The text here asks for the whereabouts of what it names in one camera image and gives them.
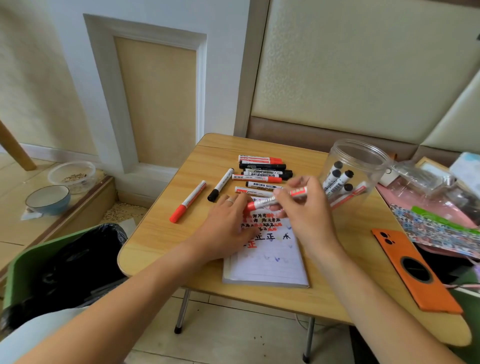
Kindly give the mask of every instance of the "white frame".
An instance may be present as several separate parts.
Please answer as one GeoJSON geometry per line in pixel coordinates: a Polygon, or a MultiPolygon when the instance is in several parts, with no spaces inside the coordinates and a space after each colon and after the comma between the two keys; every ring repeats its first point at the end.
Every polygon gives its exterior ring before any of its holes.
{"type": "Polygon", "coordinates": [[[268,3],[49,0],[98,156],[118,189],[156,197],[177,169],[138,161],[113,37],[195,50],[196,141],[212,132],[245,136],[268,3]]]}

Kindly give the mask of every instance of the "cream leather backrest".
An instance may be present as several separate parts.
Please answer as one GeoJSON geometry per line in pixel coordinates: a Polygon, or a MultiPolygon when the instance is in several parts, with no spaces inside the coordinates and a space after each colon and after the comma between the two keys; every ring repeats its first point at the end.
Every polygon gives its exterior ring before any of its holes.
{"type": "Polygon", "coordinates": [[[271,0],[252,116],[480,151],[479,33],[478,8],[271,0]]]}

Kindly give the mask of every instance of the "metal table leg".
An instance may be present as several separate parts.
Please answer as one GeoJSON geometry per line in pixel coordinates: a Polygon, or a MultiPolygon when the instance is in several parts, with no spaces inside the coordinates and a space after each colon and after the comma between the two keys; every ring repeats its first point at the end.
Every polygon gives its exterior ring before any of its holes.
{"type": "Polygon", "coordinates": [[[174,332],[176,334],[181,334],[181,327],[183,325],[183,319],[185,318],[185,312],[187,312],[188,298],[190,297],[190,290],[185,289],[185,295],[183,296],[183,301],[181,303],[179,318],[177,320],[177,325],[175,326],[174,332]]]}
{"type": "Polygon", "coordinates": [[[312,338],[313,338],[313,329],[315,327],[315,317],[310,317],[308,321],[308,331],[307,331],[307,346],[305,347],[305,352],[303,353],[303,362],[310,362],[310,352],[312,350],[312,338]]]}

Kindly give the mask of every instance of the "plastic bowl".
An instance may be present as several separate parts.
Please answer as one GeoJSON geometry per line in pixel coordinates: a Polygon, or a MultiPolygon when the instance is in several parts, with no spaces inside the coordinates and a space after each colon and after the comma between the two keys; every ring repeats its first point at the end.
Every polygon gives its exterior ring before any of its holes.
{"type": "Polygon", "coordinates": [[[71,196],[68,187],[47,186],[31,193],[25,200],[25,205],[35,212],[59,215],[68,208],[71,196]]]}
{"type": "Polygon", "coordinates": [[[71,194],[81,194],[95,184],[96,168],[90,162],[68,162],[60,164],[48,173],[51,184],[61,184],[70,189],[71,194]]]}

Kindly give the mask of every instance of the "tabletop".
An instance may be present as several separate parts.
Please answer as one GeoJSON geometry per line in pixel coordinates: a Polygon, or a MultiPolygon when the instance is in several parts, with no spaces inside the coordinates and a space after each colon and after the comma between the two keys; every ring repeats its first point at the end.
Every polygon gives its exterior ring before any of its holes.
{"type": "MultiPolygon", "coordinates": [[[[134,275],[173,246],[189,237],[205,220],[212,203],[207,196],[228,168],[238,169],[238,155],[282,158],[295,175],[318,175],[327,153],[220,134],[206,134],[175,177],[156,200],[119,253],[118,264],[126,275],[134,275]],[[177,224],[168,219],[179,204],[205,180],[207,187],[177,224]]],[[[230,180],[221,194],[234,194],[241,181],[230,180]]],[[[339,239],[357,264],[414,315],[438,340],[454,346],[470,344],[471,333],[461,315],[421,311],[371,233],[372,228],[402,231],[387,204],[374,189],[339,239]]],[[[302,250],[310,287],[285,288],[222,283],[223,262],[216,260],[191,277],[185,287],[209,294],[260,304],[304,315],[325,317],[351,324],[346,310],[320,272],[302,250]]]]}

